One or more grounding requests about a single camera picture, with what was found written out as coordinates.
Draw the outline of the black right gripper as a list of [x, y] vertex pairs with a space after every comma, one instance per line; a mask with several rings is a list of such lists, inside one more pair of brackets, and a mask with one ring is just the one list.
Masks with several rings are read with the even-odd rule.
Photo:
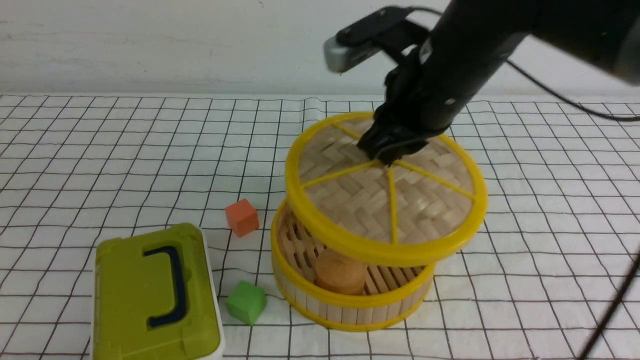
[[425, 125], [422, 114], [423, 107], [434, 98], [423, 75], [432, 52], [432, 44], [423, 42], [407, 54], [397, 54], [397, 66], [384, 80], [384, 103], [375, 110], [372, 129], [357, 143], [368, 159], [382, 159], [382, 164], [391, 166], [425, 148], [428, 139], [446, 129], [445, 125]]

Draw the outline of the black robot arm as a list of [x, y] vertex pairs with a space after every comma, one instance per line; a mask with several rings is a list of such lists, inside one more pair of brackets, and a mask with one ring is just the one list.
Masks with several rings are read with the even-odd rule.
[[420, 151], [532, 35], [627, 84], [639, 84], [637, 0], [453, 0], [385, 79], [385, 100], [358, 141], [387, 166]]

